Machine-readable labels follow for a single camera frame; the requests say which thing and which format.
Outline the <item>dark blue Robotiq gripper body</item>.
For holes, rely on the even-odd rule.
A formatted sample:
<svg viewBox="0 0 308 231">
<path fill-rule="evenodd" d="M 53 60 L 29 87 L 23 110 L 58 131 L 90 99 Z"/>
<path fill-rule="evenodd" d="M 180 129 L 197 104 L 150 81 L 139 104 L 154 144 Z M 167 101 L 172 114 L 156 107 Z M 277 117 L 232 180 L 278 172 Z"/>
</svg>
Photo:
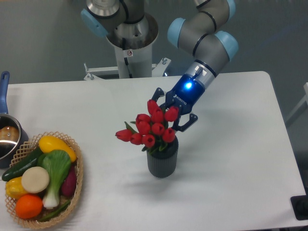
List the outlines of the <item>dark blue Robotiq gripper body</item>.
<svg viewBox="0 0 308 231">
<path fill-rule="evenodd" d="M 175 106 L 180 109 L 180 115 L 186 115 L 192 111 L 193 106 L 205 92 L 202 83 L 184 74 L 175 86 L 166 93 L 166 108 Z"/>
</svg>

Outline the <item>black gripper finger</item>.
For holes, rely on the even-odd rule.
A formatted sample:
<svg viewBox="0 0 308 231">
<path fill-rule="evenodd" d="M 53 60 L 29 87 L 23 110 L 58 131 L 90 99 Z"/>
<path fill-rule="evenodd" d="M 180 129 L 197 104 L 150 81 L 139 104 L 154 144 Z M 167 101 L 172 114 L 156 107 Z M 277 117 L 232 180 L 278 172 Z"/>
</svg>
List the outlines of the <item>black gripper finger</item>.
<svg viewBox="0 0 308 231">
<path fill-rule="evenodd" d="M 165 101 L 159 104 L 157 101 L 162 97 L 165 98 Z M 157 103 L 159 108 L 167 111 L 171 107 L 171 90 L 165 92 L 160 87 L 158 87 L 152 96 L 152 100 Z"/>
<path fill-rule="evenodd" d="M 173 122 L 172 129 L 174 131 L 184 132 L 198 120 L 198 116 L 194 113 L 190 113 L 189 120 L 183 125 L 179 125 L 180 120 L 181 120 L 181 115 L 179 115 L 178 118 Z"/>
</svg>

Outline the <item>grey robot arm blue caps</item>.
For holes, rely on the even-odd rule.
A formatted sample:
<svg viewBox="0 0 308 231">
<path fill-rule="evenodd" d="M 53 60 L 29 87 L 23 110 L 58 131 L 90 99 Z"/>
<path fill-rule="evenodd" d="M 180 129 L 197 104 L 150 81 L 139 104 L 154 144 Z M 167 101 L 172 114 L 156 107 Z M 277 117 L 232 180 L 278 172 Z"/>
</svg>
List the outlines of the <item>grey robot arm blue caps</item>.
<svg viewBox="0 0 308 231">
<path fill-rule="evenodd" d="M 170 91 L 158 88 L 153 95 L 153 100 L 165 98 L 163 108 L 175 106 L 180 116 L 190 116 L 184 125 L 175 120 L 173 129 L 181 132 L 197 121 L 193 106 L 239 49 L 236 39 L 220 30 L 233 17 L 235 2 L 197 0 L 195 5 L 193 18 L 177 18 L 167 31 L 168 41 L 189 53 L 194 62 Z M 106 38 L 114 47 L 120 78 L 153 76 L 152 45 L 158 24 L 145 12 L 144 1 L 89 0 L 81 18 L 93 34 Z"/>
</svg>

